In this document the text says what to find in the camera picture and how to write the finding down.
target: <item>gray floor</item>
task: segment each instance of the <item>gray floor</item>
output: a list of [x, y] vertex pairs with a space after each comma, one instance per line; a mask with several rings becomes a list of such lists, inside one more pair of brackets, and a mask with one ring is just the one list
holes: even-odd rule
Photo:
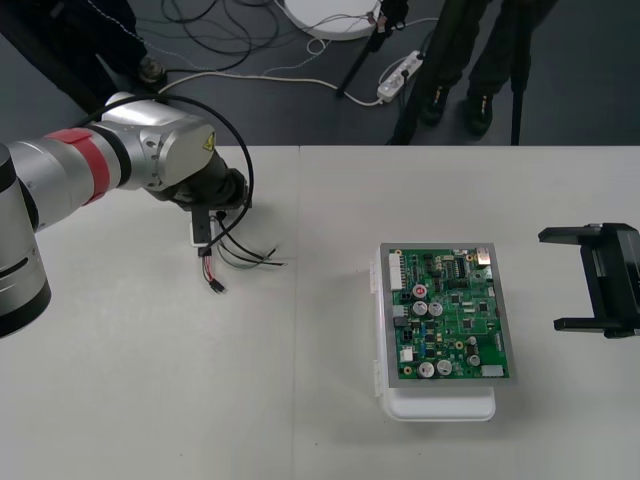
[[[157, 4], [131, 0], [139, 16], [159, 19]], [[201, 10], [204, 0], [180, 0], [185, 14]], [[442, 0], [410, 2], [409, 20], [437, 16]], [[216, 6], [212, 19], [232, 28]], [[477, 47], [486, 42], [497, 14], [494, 2], [483, 20]], [[234, 13], [253, 35], [270, 31], [269, 18], [260, 9], [232, 6]], [[625, 0], [604, 5], [596, 0], [562, 0], [535, 34], [533, 66], [523, 115], [522, 143], [529, 145], [633, 145], [640, 140], [640, 63], [638, 40], [634, 36], [640, 6]], [[282, 31], [292, 29], [281, 12]], [[175, 25], [141, 23], [168, 35], [183, 35]], [[417, 48], [429, 24], [410, 27], [396, 33], [382, 50], [369, 58], [350, 91], [359, 98], [374, 100], [377, 79], [393, 60]], [[197, 33], [214, 33], [214, 27], [202, 24]], [[218, 68], [229, 62], [203, 50], [188, 40], [167, 39], [144, 32], [160, 48], [188, 57], [193, 63]], [[260, 74], [274, 66], [296, 65], [306, 59], [308, 37], [296, 34], [297, 41], [278, 49], [258, 52], [235, 71]], [[282, 75], [314, 77], [339, 83], [348, 66], [364, 45], [364, 40], [332, 44], [327, 51], [293, 72]], [[474, 58], [479, 54], [476, 48]], [[167, 65], [184, 68], [178, 58], [158, 54]], [[2, 37], [0, 57], [0, 141], [34, 137], [68, 126], [82, 112], [57, 91], [25, 61]], [[172, 74], [178, 78], [182, 74]], [[459, 102], [466, 91], [466, 79], [452, 91], [450, 108], [441, 125], [421, 126], [414, 144], [505, 145], [509, 142], [511, 92], [506, 87], [494, 100], [495, 118], [484, 138], [469, 137], [460, 122]], [[363, 108], [348, 100], [337, 100], [330, 90], [314, 85], [279, 84], [199, 79], [177, 87], [175, 93], [202, 100], [238, 128], [250, 145], [376, 145], [384, 144], [397, 119], [397, 105]], [[233, 143], [220, 131], [219, 142]]]

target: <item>component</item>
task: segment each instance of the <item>component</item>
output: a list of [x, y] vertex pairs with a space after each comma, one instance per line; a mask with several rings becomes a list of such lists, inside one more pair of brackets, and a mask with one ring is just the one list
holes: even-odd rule
[[421, 317], [427, 314], [427, 312], [429, 311], [429, 306], [426, 303], [419, 301], [413, 304], [411, 310], [413, 311], [413, 313]]
[[504, 377], [504, 368], [502, 368], [502, 365], [483, 365], [482, 376], [483, 377]]
[[467, 268], [464, 264], [464, 258], [456, 258], [456, 274], [458, 278], [465, 278], [467, 276]]
[[422, 362], [418, 367], [418, 375], [422, 378], [431, 378], [436, 373], [436, 369], [430, 362]]
[[453, 365], [449, 360], [440, 360], [437, 365], [438, 373], [440, 375], [444, 375], [445, 377], [451, 374], [453, 370]]
[[404, 288], [402, 267], [400, 266], [400, 255], [389, 254], [389, 278], [391, 279], [391, 291], [396, 292]]
[[413, 349], [411, 347], [404, 347], [400, 350], [400, 361], [402, 363], [413, 362]]
[[491, 256], [489, 255], [489, 249], [485, 247], [478, 248], [476, 250], [478, 257], [478, 267], [486, 267], [491, 265]]
[[438, 302], [432, 302], [429, 304], [428, 311], [432, 316], [439, 317], [440, 315], [442, 315], [442, 305]]
[[471, 367], [479, 367], [480, 357], [478, 355], [471, 355], [470, 357], [467, 357], [467, 364], [469, 364], [469, 366]]
[[417, 284], [415, 287], [413, 287], [411, 293], [413, 293], [414, 297], [422, 299], [427, 296], [427, 287], [421, 284]]

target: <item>small black part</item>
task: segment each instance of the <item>small black part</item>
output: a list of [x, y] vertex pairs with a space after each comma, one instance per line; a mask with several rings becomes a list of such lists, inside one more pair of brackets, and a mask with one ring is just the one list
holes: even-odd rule
[[466, 278], [467, 276], [467, 268], [464, 264], [464, 259], [461, 257], [456, 258], [456, 265], [458, 267], [458, 278]]
[[407, 321], [407, 317], [393, 317], [393, 326], [394, 327], [406, 327], [409, 325]]

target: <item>tripod leg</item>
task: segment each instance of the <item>tripod leg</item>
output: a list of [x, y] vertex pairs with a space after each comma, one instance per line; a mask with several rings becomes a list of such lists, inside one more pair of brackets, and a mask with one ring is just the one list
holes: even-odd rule
[[516, 19], [516, 39], [513, 64], [511, 66], [511, 91], [513, 111], [511, 114], [511, 145], [520, 145], [522, 104], [531, 69], [531, 35], [533, 32], [533, 2], [521, 1]]
[[360, 70], [360, 67], [362, 67], [362, 64], [369, 56], [369, 53], [371, 53], [371, 50], [369, 50], [369, 43], [370, 42], [367, 42], [367, 45], [364, 47], [362, 52], [360, 52], [360, 55], [358, 55], [358, 58], [356, 59], [354, 64], [351, 65], [351, 68], [349, 69], [347, 76], [344, 77], [344, 80], [342, 81], [342, 83], [340, 84], [340, 87], [338, 87], [338, 90], [336, 91], [336, 97], [338, 98], [344, 97], [344, 91], [347, 89], [351, 81], [354, 79], [354, 77], [358, 73], [358, 70]]
[[446, 0], [442, 7], [440, 20], [425, 54], [425, 61], [418, 72], [407, 106], [396, 124], [393, 137], [389, 141], [390, 145], [408, 145], [411, 141], [425, 96], [437, 81], [440, 65], [458, 30], [467, 5], [472, 1], [474, 0]]

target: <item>silver robot arm segment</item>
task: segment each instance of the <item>silver robot arm segment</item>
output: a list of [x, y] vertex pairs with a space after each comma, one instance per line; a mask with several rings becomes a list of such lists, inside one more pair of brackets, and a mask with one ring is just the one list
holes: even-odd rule
[[138, 101], [85, 128], [0, 145], [0, 337], [49, 304], [35, 233], [108, 191], [144, 188], [185, 210], [242, 204], [244, 177], [214, 151], [214, 134], [198, 116]]

